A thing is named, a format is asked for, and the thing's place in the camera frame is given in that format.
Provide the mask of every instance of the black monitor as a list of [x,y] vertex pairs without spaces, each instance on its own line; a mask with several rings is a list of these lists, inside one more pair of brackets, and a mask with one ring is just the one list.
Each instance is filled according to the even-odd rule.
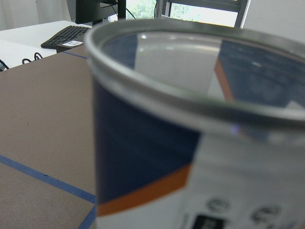
[[115,0],[76,0],[75,23],[99,23],[104,18],[119,14],[118,8],[122,8],[122,2],[125,2],[126,8],[126,0],[119,0],[117,4]]

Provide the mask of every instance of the can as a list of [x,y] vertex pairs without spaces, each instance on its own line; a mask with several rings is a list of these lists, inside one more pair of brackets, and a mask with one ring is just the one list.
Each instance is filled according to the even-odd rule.
[[98,228],[304,225],[303,44],[158,19],[93,28],[85,44]]

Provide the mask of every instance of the orange stripe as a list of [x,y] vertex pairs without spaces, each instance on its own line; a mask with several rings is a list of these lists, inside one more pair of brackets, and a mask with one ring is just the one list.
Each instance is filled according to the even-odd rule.
[[222,66],[219,58],[216,61],[214,70],[215,70],[216,76],[218,78],[218,82],[221,86],[221,89],[224,93],[225,99],[227,101],[233,101],[234,97],[233,97],[229,82],[227,80],[226,74],[224,72],[223,66]]
[[99,205],[97,215],[105,216],[134,208],[182,188],[185,186],[190,167],[186,165],[136,191]]

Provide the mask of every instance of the can lid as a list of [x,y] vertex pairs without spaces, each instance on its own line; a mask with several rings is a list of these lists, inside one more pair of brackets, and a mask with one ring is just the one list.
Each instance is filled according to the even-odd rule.
[[113,79],[198,115],[305,129],[305,45],[179,20],[110,23],[86,37]]

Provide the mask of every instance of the white wall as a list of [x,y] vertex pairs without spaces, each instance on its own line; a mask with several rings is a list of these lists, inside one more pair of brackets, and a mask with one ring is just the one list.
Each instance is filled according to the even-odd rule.
[[66,0],[0,0],[0,30],[71,21]]
[[251,0],[244,29],[305,43],[304,0]]

